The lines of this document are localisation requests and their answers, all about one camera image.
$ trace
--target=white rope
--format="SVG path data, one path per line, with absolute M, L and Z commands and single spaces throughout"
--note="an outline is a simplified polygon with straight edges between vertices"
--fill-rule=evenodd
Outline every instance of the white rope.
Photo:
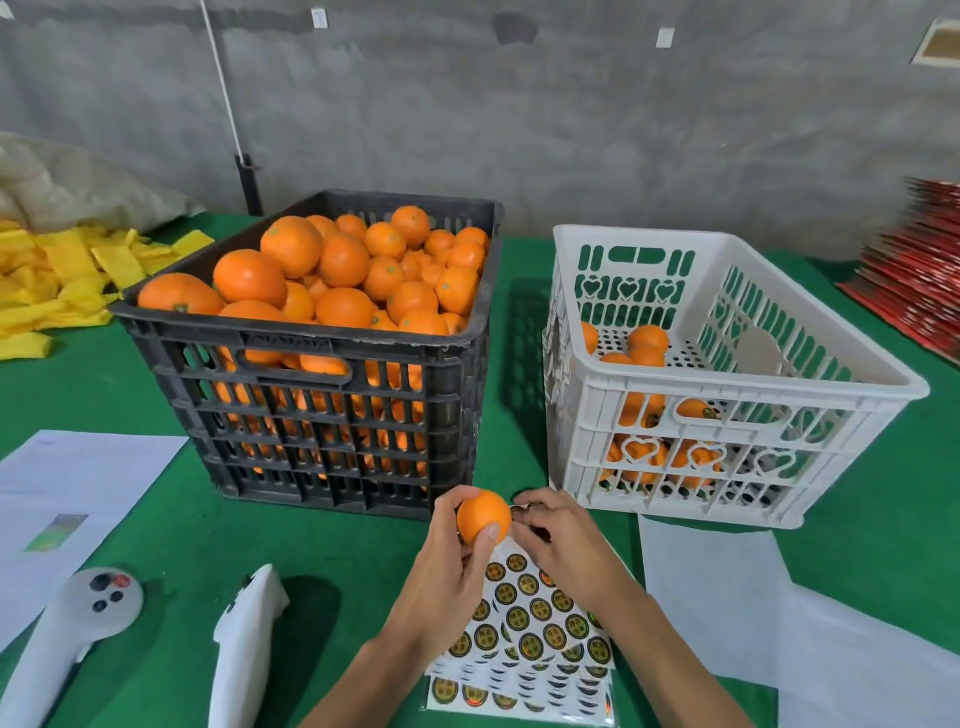
M 237 125 L 233 120 L 233 106 L 230 104 L 230 95 L 227 92 L 227 80 L 224 78 L 224 67 L 220 64 L 220 53 L 217 51 L 217 40 L 213 35 L 213 26 L 210 25 L 210 13 L 206 9 L 206 0 L 200 0 L 200 8 L 204 12 L 206 34 L 210 37 L 210 48 L 213 50 L 213 62 L 217 65 L 217 76 L 220 78 L 220 90 L 224 94 L 224 103 L 227 105 L 227 117 L 230 120 L 230 132 L 233 134 L 233 144 L 237 148 L 237 157 L 243 164 L 243 150 L 240 148 L 240 136 L 237 134 Z

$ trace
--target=white paper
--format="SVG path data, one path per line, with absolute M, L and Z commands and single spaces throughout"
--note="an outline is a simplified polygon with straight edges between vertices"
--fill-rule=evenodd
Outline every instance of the white paper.
M 0 652 L 146 493 L 185 437 L 41 430 L 0 461 Z M 85 516 L 56 548 L 24 549 L 61 515 Z
M 714 675 L 777 687 L 790 575 L 773 534 L 639 521 L 647 592 L 694 654 Z
M 803 587 L 793 599 L 780 728 L 960 724 L 960 656 Z

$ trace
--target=heart-shaped cutout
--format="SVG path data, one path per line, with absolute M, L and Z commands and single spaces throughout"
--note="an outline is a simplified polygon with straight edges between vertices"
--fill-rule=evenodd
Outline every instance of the heart-shaped cutout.
M 754 454 L 754 474 L 780 477 L 797 464 L 797 453 L 791 449 L 766 448 Z
M 700 440 L 691 445 L 688 450 L 690 453 L 694 453 L 694 451 L 696 451 L 696 454 L 689 459 L 688 467 L 695 471 L 714 471 L 716 473 L 717 469 L 713 466 L 727 459 L 727 446 L 722 443 Z
M 596 276 L 590 276 L 588 279 L 585 279 L 581 284 L 581 287 L 584 289 L 584 298 L 596 298 L 597 293 L 600 291 L 600 285 L 600 279 Z
M 662 447 L 656 438 L 628 437 L 620 443 L 623 459 L 631 465 L 649 465 L 650 458 Z
M 630 298 L 636 293 L 637 285 L 635 279 L 624 279 L 620 281 L 620 296 L 625 300 L 629 301 Z
M 660 303 L 668 302 L 676 290 L 677 286 L 673 284 L 672 280 L 665 280 L 657 286 L 657 301 Z

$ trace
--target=white paper label on wall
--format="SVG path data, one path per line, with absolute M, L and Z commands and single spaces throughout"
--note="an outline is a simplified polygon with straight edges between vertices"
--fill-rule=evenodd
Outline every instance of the white paper label on wall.
M 322 30 L 326 28 L 326 9 L 325 8 L 311 8 L 310 17 L 313 18 L 313 27 Z
M 669 48 L 673 45 L 673 32 L 674 28 L 660 28 L 657 32 L 657 47 L 658 48 Z

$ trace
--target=black plastic crate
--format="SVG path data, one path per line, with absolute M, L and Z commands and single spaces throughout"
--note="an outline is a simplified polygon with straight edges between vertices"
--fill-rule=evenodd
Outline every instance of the black plastic crate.
M 436 497 L 458 483 L 472 482 L 503 205 L 325 190 L 164 273 L 190 273 L 210 282 L 221 255 L 258 248 L 263 232 L 282 215 L 335 219 L 352 212 L 369 225 L 389 220 L 401 205 L 422 207 L 434 228 L 457 232 L 476 226 L 491 238 L 468 327 L 459 334 L 324 328 L 138 308 L 133 303 L 146 281 L 126 289 L 125 300 L 110 307 L 222 493 L 425 520 Z M 245 349 L 337 356 L 350 371 L 328 376 L 259 366 L 241 354 Z M 368 376 L 368 366 L 379 375 L 375 385 L 377 377 Z M 397 371 L 395 388 L 391 378 Z M 419 390 L 411 385 L 411 375 L 416 383 L 418 374 Z M 384 410 L 379 417 L 378 404 Z M 415 422 L 417 414 L 420 422 Z

